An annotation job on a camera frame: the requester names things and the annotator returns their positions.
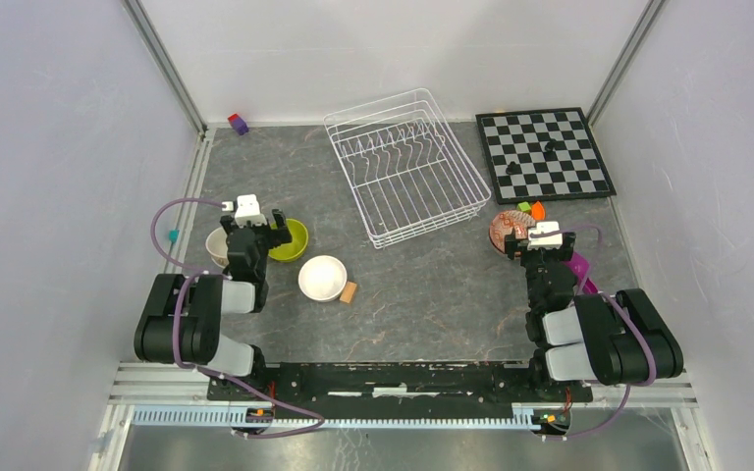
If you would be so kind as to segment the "yellow bowl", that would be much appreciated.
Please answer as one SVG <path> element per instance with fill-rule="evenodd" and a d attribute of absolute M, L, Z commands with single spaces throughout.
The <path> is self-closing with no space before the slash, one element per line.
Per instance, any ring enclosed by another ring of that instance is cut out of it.
<path fill-rule="evenodd" d="M 268 256 L 277 262 L 297 261 L 304 254 L 309 242 L 309 232 L 304 223 L 293 218 L 288 218 L 286 223 L 292 240 L 271 248 L 268 252 Z"/>

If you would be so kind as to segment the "white wire dish rack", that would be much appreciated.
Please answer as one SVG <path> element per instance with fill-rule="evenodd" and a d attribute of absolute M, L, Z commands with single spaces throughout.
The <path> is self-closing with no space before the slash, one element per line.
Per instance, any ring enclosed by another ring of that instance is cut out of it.
<path fill-rule="evenodd" d="M 332 112 L 323 125 L 377 249 L 469 220 L 492 196 L 426 88 Z"/>

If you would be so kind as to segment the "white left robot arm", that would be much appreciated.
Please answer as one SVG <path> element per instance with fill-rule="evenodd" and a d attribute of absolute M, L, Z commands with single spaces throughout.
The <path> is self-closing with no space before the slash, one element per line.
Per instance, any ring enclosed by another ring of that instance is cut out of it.
<path fill-rule="evenodd" d="M 258 313 L 266 303 L 268 253 L 293 240 L 284 212 L 274 209 L 272 217 L 273 223 L 261 214 L 240 222 L 221 218 L 227 244 L 221 273 L 155 277 L 135 329 L 139 360 L 232 376 L 232 387 L 245 399 L 267 392 L 260 349 L 228 339 L 220 328 L 223 314 Z"/>

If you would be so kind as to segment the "white smooth bowl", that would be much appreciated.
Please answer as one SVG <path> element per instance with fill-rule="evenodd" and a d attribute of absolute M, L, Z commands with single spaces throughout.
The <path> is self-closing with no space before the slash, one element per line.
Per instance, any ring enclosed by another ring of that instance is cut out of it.
<path fill-rule="evenodd" d="M 308 299 L 329 302 L 342 294 L 348 278 L 348 270 L 342 261 L 330 255 L 318 255 L 302 265 L 297 283 Z"/>

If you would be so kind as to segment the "blue patterned bowl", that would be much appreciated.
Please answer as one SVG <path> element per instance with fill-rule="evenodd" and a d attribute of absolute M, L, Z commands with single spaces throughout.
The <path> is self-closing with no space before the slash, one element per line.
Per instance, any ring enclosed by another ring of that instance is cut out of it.
<path fill-rule="evenodd" d="M 495 249 L 502 255 L 506 254 L 506 236 L 516 239 L 526 239 L 527 230 L 536 225 L 536 220 L 528 213 L 519 210 L 505 210 L 498 213 L 492 220 L 488 236 Z"/>

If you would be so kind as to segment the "beige ceramic bowl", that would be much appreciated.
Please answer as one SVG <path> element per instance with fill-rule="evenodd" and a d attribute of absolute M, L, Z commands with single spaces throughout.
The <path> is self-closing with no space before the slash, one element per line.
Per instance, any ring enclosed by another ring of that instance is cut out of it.
<path fill-rule="evenodd" d="M 228 266 L 227 234 L 223 228 L 213 230 L 205 240 L 205 249 L 212 260 L 220 268 Z"/>

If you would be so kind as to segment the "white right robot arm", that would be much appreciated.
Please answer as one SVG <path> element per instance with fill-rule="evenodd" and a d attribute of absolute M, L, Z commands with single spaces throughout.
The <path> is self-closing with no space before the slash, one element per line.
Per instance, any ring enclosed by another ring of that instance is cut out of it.
<path fill-rule="evenodd" d="M 643 386 L 679 376 L 682 349 L 648 294 L 599 290 L 574 243 L 573 233 L 540 237 L 535 229 L 513 230 L 502 241 L 503 253 L 525 271 L 525 329 L 537 346 L 530 392 L 552 400 L 569 382 Z"/>

